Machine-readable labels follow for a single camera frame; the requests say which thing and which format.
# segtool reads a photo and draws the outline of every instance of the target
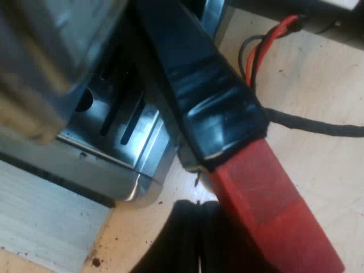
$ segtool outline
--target red and black wire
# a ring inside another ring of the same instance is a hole
[[[290,15],[281,21],[277,26],[269,30],[265,35],[254,35],[246,39],[239,51],[239,69],[243,79],[251,87],[253,92],[256,90],[256,78],[262,61],[272,46],[275,39],[285,37],[303,28],[304,17]],[[247,45],[254,40],[262,40],[249,54],[246,64],[246,72],[243,68],[242,57]],[[311,119],[298,117],[282,113],[280,111],[266,108],[266,114],[273,123],[278,123],[290,129],[308,131],[312,133],[325,134],[333,137],[364,137],[364,127],[355,125],[334,125],[326,122],[314,121]]]

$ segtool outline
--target dirt speck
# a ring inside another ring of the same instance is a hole
[[[84,152],[81,152],[79,158],[80,159],[87,158],[87,154],[85,154]]]
[[[93,258],[92,259],[92,265],[94,266],[94,267],[99,267],[100,266],[100,260],[99,260],[99,258]]]

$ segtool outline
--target metal machine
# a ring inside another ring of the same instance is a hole
[[[98,200],[155,198],[175,151],[125,51],[127,2],[3,1],[3,160]],[[213,38],[224,1],[185,6]]]

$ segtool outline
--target screw hole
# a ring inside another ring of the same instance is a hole
[[[84,112],[90,109],[93,103],[93,95],[89,88],[85,90],[85,93],[82,95],[80,102],[76,107],[76,112]]]

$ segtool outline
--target chrome metal part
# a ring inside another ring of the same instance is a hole
[[[73,114],[126,4],[2,1],[2,126],[42,144],[51,142]]]

